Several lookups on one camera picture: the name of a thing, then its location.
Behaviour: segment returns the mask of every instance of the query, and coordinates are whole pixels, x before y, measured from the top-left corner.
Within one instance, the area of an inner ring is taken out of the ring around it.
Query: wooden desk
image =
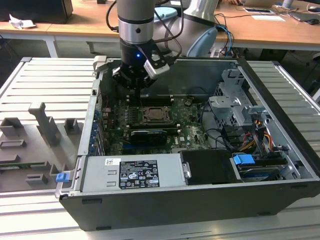
[[[119,35],[108,29],[106,12],[111,3],[97,4],[95,0],[72,0],[73,15],[67,24],[37,23],[36,28],[18,30],[6,22],[0,22],[0,34],[11,39],[37,39],[46,41],[51,57],[58,57],[56,41],[118,42]],[[299,11],[306,10],[308,3],[295,1]],[[222,3],[215,14],[234,17],[248,15],[242,7]],[[309,25],[290,16],[285,21],[255,20],[252,16],[227,18],[228,29],[234,35],[234,47],[320,51],[320,24]],[[116,7],[109,17],[112,26],[118,25]],[[227,37],[219,32],[215,45],[224,45]]]
[[[97,4],[96,0],[72,0],[73,13],[67,24],[52,24],[48,35],[119,38],[106,24],[106,13],[111,2]],[[109,22],[118,26],[117,5],[112,9]]]
[[[298,12],[306,11],[307,2],[294,1],[292,6],[299,8]],[[222,3],[214,12],[223,13],[225,16],[234,17],[248,15],[242,7],[235,7]],[[285,21],[255,20],[252,16],[227,18],[228,29],[234,35],[234,46],[261,49],[287,49],[287,50],[319,50],[320,49],[320,24],[310,25],[299,22],[285,14],[280,16]],[[224,19],[217,16],[221,24]],[[220,32],[216,41],[226,41],[226,34]]]

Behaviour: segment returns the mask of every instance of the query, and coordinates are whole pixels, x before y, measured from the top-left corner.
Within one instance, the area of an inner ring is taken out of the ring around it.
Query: barcode sticker
[[[121,158],[106,158],[104,165],[120,165]]]

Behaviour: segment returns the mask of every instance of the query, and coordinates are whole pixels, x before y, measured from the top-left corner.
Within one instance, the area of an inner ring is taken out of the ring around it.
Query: floor
[[[62,58],[93,58],[95,54],[89,52],[86,42],[58,41],[58,48]],[[94,43],[97,55],[119,57],[120,48],[118,43]],[[247,60],[258,60],[261,49],[249,49],[246,53],[243,49],[240,55]],[[308,88],[312,81],[320,76],[320,64],[312,61],[312,55],[316,52],[294,51],[288,52],[281,65],[296,79],[304,88]],[[9,44],[2,45],[0,49],[0,86],[6,81],[13,69],[19,63],[21,57],[50,57],[44,41],[41,40],[9,40]]]

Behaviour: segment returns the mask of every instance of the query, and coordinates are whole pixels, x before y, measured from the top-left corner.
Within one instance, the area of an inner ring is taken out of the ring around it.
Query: open computer chassis
[[[320,109],[279,64],[179,59],[140,99],[112,79],[119,64],[96,59],[76,166],[56,189],[83,230],[275,215],[320,192],[301,124]]]

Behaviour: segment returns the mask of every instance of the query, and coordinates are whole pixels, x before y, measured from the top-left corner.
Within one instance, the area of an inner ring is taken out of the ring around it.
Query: power supply label
[[[157,160],[121,161],[119,168],[121,189],[160,187]]]

